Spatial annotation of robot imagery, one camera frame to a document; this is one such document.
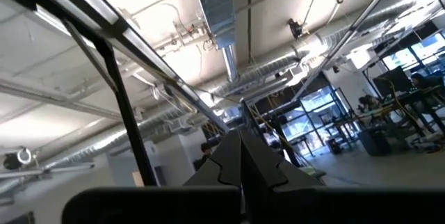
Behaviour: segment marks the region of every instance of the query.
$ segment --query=computer monitor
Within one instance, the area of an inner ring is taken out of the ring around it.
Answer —
[[[392,94],[394,91],[407,92],[412,88],[411,81],[400,66],[381,74],[374,78],[373,81],[383,97]]]

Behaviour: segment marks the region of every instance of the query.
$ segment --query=ceiling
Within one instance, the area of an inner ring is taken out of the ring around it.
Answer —
[[[221,51],[200,31],[204,16],[198,0],[109,1],[186,83],[197,85],[225,75]],[[369,1],[345,0],[335,18]],[[234,0],[236,10],[247,4]],[[334,7],[335,0],[266,0],[251,9],[251,32],[248,11],[237,13],[238,66],[251,65],[249,34],[255,58],[293,41],[286,24],[290,18],[313,31],[327,23]],[[0,84],[5,84],[0,85],[1,147],[44,147],[42,152],[52,153],[120,121],[112,91],[75,41],[49,22],[11,0],[0,0]],[[154,99],[150,90],[156,82],[153,76],[118,51],[117,59],[122,69],[129,66],[122,72],[127,74],[124,83],[132,106],[149,110],[161,105],[163,99]]]

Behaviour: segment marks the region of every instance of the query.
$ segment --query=white ceiling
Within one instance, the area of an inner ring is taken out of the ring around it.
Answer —
[[[116,8],[132,14],[159,0],[109,1]],[[345,0],[337,17],[343,17],[369,1]],[[255,6],[252,9],[252,55],[258,56],[292,41],[286,22],[289,18],[302,22],[310,3],[311,0],[267,0]],[[240,8],[247,4],[247,0],[234,0],[234,4],[235,8]],[[314,0],[306,21],[307,28],[316,29],[326,23],[334,5],[334,0]],[[171,41],[177,31],[184,33],[183,26],[189,29],[192,24],[200,25],[202,11],[198,0],[163,0],[133,19],[148,43],[157,48]],[[247,11],[236,16],[239,65],[244,65],[248,56],[247,21]],[[199,84],[225,73],[220,51],[207,48],[205,42],[199,42],[168,54],[164,59],[186,82]],[[121,64],[128,63],[129,60],[121,53],[117,55]],[[138,74],[149,82],[154,81],[145,71]],[[85,88],[98,77],[73,39],[10,0],[0,0],[0,84],[12,86],[13,83],[15,88],[32,90],[35,94],[41,91],[37,96],[44,92],[72,97],[73,92],[82,93],[79,88]],[[124,82],[133,106],[147,108],[161,103],[150,96],[146,83],[134,77]],[[78,102],[95,106],[108,114],[118,114],[113,93],[103,81],[100,83],[104,89]],[[118,123],[114,117],[92,124],[103,117],[4,93],[0,86],[0,146],[3,147],[25,145],[37,148],[46,145],[52,151],[66,148],[85,136]]]

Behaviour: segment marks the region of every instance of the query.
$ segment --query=concrete floor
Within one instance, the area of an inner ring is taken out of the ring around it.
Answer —
[[[445,187],[445,152],[370,157],[358,145],[356,150],[338,155],[322,148],[315,155],[306,158],[327,173],[323,180],[328,186]]]

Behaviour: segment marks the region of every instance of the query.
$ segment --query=metal duct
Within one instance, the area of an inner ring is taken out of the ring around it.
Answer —
[[[406,8],[409,8],[414,4],[414,0],[383,0],[378,6],[379,10],[376,10],[376,12],[370,15],[370,20],[374,23],[383,22],[387,19],[394,18],[394,11],[397,10],[401,13]],[[348,18],[344,19],[344,21],[342,20],[327,25],[321,32],[331,32],[324,33],[324,35],[326,35],[326,37],[329,37],[329,39],[331,40],[335,39],[335,36],[333,35],[336,34],[336,30],[342,30],[339,25],[345,25],[349,21],[350,17],[348,16]],[[371,23],[368,24],[368,20],[366,20],[364,24],[367,26],[372,26]],[[242,72],[238,84],[232,84],[226,79],[217,79],[216,81],[202,86],[202,89],[213,92],[218,96],[227,96],[230,93],[240,91],[249,84],[261,81],[268,75],[277,73],[291,67],[292,65],[295,65],[296,59],[298,58],[297,56],[276,59],[277,56],[283,56],[287,53],[291,53],[292,51],[293,47],[291,46],[291,44],[286,44],[284,47],[280,47],[262,57],[256,58],[256,60],[260,63],[264,61],[264,64],[259,65],[258,68],[252,67],[248,68],[245,72]],[[166,125],[161,125],[153,129],[152,127],[154,126],[155,122],[163,122],[163,119],[172,119],[185,114],[184,112],[175,109],[167,102],[164,105],[161,105],[159,108],[162,108],[165,111],[157,109],[156,111],[159,113],[156,114],[156,117],[151,117],[152,111],[148,111],[146,115],[149,116],[149,119],[144,120],[142,123],[139,124],[141,133],[143,134],[144,138],[147,138],[152,134],[156,134],[156,132],[163,133],[163,129],[168,128],[168,126]],[[61,154],[58,154],[57,156],[51,158],[46,162],[43,162],[42,166],[44,166],[45,168],[53,168],[56,166],[64,166],[72,162],[80,162],[85,159],[95,157],[98,154],[107,152],[127,141],[128,137],[124,125],[118,125],[108,131],[98,134],[97,136],[89,138],[81,144],[70,148]],[[25,177],[4,180],[0,182],[0,193],[4,193],[5,191],[11,190],[16,186],[22,185],[28,180],[29,179]]]
[[[200,0],[210,33],[215,36],[218,49],[224,54],[229,82],[239,79],[235,54],[235,9],[233,0]]]

